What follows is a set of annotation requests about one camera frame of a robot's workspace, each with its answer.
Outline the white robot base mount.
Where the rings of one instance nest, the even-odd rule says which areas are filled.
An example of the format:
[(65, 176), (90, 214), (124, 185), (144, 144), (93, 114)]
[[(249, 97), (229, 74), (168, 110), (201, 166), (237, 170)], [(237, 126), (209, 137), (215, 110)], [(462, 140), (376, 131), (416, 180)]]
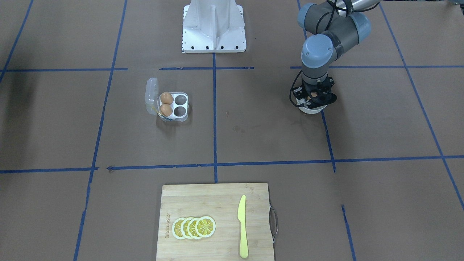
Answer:
[(183, 8), (183, 53), (242, 53), (247, 49), (243, 7), (235, 0), (192, 0)]

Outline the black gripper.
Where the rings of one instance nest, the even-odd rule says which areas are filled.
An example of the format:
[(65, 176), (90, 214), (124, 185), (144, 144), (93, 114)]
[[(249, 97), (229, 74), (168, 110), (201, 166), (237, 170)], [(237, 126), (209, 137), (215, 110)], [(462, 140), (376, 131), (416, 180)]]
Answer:
[(308, 84), (302, 80), (299, 87), (293, 86), (293, 97), (296, 101), (300, 101), (300, 104), (308, 107), (333, 104), (337, 100), (337, 95), (332, 92), (334, 84), (331, 76), (318, 81), (317, 84)]

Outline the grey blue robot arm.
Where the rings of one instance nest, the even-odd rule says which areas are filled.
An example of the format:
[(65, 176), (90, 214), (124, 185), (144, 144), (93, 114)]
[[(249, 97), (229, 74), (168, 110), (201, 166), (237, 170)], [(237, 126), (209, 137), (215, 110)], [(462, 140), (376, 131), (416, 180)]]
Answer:
[(302, 5), (297, 23), (311, 35), (301, 51), (301, 69), (292, 84), (290, 102), (306, 114), (316, 114), (337, 100), (328, 74), (330, 65), (361, 43), (372, 26), (365, 12), (379, 5), (378, 0), (326, 0)]

